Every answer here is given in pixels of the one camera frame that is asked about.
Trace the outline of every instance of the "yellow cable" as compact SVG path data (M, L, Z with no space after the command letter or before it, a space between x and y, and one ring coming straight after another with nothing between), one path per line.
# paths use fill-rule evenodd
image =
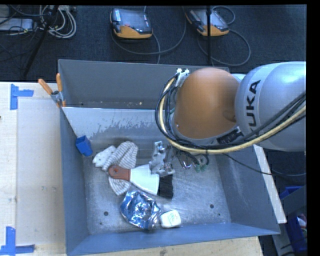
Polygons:
M175 78L171 79L170 82L167 84L167 86L165 87L165 89L163 90L163 93L166 92L166 90L171 86L173 80ZM164 120L163 120L163 109L164 109L164 101L165 101L165 97L163 97L160 101L159 104L159 122L161 125L161 128L166 132L166 134L168 134L165 124L164 124ZM248 142L245 142L241 145L237 145L237 146L231 146L228 148L223 148L223 149L200 149L200 148L192 148L192 147L187 147L187 146L182 146L176 142L174 142L173 140L166 138L174 147L176 147L179 150L182 151L187 151L190 153L197 153L197 154L223 154L223 153L228 153L228 152L234 152L234 151L238 151L241 149L244 149L246 147L249 147L253 144L259 143L263 140L266 140L267 138L271 137L272 135L278 133L279 131L281 131L282 129L284 129L285 127L287 127L288 125L290 125L293 121L296 120L296 118L298 118L298 116L300 116L302 113L306 112L306 106L302 107L298 112L296 112L292 117L288 118L286 121L284 121L283 123L281 123L280 125L276 126L275 128L269 130L268 132L260 135L259 137L252 139Z

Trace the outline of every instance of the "blue tape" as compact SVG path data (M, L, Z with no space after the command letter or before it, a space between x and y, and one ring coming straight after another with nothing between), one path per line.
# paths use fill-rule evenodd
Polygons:
M0 247L0 255L16 256L16 254L33 253L35 245L16 246L16 229L10 226L5 228L5 245Z
M18 86L11 84L10 110L18 109L18 97L32 97L33 90L19 90Z

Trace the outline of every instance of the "blue object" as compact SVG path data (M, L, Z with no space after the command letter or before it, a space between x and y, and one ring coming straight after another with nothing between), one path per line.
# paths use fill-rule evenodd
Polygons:
M19 90L18 86L11 84L10 110L18 109L18 97L32 97L33 90Z
M87 136L84 135L82 137L76 138L75 145L81 154L85 155L86 157L91 156L91 143L90 140L88 140Z
M0 248L0 255L16 256L16 254L33 253L35 245L16 246L16 229L7 226L5 228L5 245Z
M280 199L285 198L296 190L300 189L301 186L288 186L285 190L279 195ZM308 249L308 245L305 239L305 236L302 232L300 224L298 222L297 216L293 215L284 224L286 232L288 234L292 249L295 253L302 253Z

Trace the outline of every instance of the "bin floor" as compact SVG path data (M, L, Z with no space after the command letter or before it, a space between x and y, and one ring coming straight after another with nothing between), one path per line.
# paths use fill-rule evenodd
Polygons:
M126 222L120 212L125 195L118 196L113 192L108 174L100 167L95 167L92 159L83 157L89 232L93 235L139 231L138 227ZM209 160L205 171L196 172L194 167L182 168L179 160L175 158L172 162L175 169L172 179L173 198L147 194L156 201L162 212L177 210L181 217L181 226L231 222L216 158L212 155Z

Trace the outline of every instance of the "wooden table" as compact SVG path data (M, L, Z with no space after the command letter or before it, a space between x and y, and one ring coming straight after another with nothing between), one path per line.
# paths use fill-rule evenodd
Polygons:
M10 110L11 84L20 91L33 90L32 97L18 97L16 110ZM56 84L49 85L57 90ZM0 245L5 241L5 228L13 227L16 246L35 244L34 252L27 255L66 255L58 116L56 104L38 83L0 82ZM256 147L256 152L259 151L262 152L261 148ZM270 171L265 156L259 159L263 171ZM276 186L270 175L264 176L271 188L269 193L275 198L273 206L279 207L278 222L283 223L286 220ZM248 237L95 255L262 256L263 253L258 237Z

